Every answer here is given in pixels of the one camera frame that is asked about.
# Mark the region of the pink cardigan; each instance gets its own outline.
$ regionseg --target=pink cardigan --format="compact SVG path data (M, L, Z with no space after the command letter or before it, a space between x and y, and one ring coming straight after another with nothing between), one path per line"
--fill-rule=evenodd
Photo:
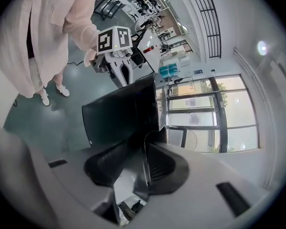
M68 34L87 51L85 64L95 56L97 29L91 22L95 0L13 0L0 19L0 68L25 97L32 97L27 28L31 14L32 46L44 86L68 61Z

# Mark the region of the office desk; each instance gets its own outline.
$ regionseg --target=office desk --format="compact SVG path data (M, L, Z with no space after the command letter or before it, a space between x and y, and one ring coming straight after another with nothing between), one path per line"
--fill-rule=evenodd
M155 37L150 29L147 29L146 32L143 35L142 40L138 44L138 49L141 51L143 57L146 59L149 66L152 68L154 72L159 71L159 65L160 65L160 45L161 41L159 38ZM145 49L148 47L154 46L154 49L143 53Z

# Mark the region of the ceiling light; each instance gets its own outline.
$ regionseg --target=ceiling light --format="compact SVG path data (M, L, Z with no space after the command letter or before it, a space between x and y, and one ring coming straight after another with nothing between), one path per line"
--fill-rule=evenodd
M262 55L262 56L266 55L267 54L266 44L263 41L258 42L257 50L258 50L260 55Z

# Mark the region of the cable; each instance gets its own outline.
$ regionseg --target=cable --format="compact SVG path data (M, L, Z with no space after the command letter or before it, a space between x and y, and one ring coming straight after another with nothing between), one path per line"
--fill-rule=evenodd
M74 65L78 66L78 65L80 65L81 63L83 63L83 61L81 61L80 63L71 62L71 63L67 63L67 64L74 64Z
M118 26L119 19L118 19L118 17L116 17L116 15L114 15L114 17L117 18L117 24L116 24L116 26Z

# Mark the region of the window frame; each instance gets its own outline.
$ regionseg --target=window frame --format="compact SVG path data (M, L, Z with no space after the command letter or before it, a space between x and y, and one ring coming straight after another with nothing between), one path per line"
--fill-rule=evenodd
M229 78L229 77L239 77L243 84L244 88L242 89L233 89L233 90L220 90L218 87L218 84L216 82L216 78ZM219 148L219 153L227 153L228 152L228 130L229 129L238 129L238 128L246 128L246 127L256 127L257 131L257 149L260 148L260 135L259 135L259 130L258 130L258 120L256 116L256 110L254 103L252 101L252 97L250 95L250 92L241 76L241 74L232 74L232 75L225 75L225 76L218 76L218 77L210 77L210 78L204 78L204 79L197 79L194 81L210 81L212 91L211 92L206 92L206 93L198 93L198 94L185 94L185 95L173 95L173 96L168 96L168 107L169 107L169 102L171 100L176 100L176 99L186 99L186 98L193 98L193 97L198 97L198 96L211 96L213 95L213 100L214 100L214 107L210 108L192 108L190 109L182 109L182 110L174 110L174 109L169 109L168 108L168 115L172 114L178 114L178 113L201 113L201 112L215 112L216 113L216 121L217 125L216 126L196 126L196 125L189 125L189 126L177 126L174 125L173 128L176 128L178 130L183 130L185 134L183 134L183 138L185 138L184 145L186 143L186 133L187 130L219 130L220 131L220 148ZM169 87L176 86L178 84L172 84L169 85ZM228 127L227 126L227 117L225 113L225 108L223 104L223 99L222 99L222 93L227 93L227 92L240 92L240 91L246 91L250 102L251 106L253 109L253 114L254 114L254 119L255 119L255 124L254 125L243 125L243 126L234 126L234 127Z

